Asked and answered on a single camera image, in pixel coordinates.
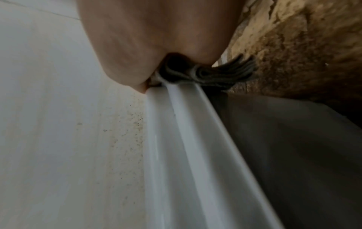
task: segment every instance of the dirt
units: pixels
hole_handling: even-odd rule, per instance
[[[362,126],[362,1],[258,0],[219,63],[257,57],[230,92],[324,103]]]

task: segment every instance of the skin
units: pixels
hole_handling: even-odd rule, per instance
[[[244,0],[77,0],[105,73],[145,93],[169,53],[212,65],[238,25]]]

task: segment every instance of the dirty white surface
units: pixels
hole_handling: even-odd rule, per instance
[[[0,31],[0,228],[144,228],[143,96],[79,20],[2,1]]]

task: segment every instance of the folded cloth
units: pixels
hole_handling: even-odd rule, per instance
[[[257,69],[254,56],[244,61],[242,59],[243,55],[240,54],[232,61],[213,68],[194,63],[180,54],[170,54],[155,71],[154,77],[162,83],[194,82],[201,86],[227,90],[238,82],[250,80]]]

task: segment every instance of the dark gray surface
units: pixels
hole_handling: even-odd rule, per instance
[[[358,127],[311,102],[208,96],[286,228],[362,228]]]

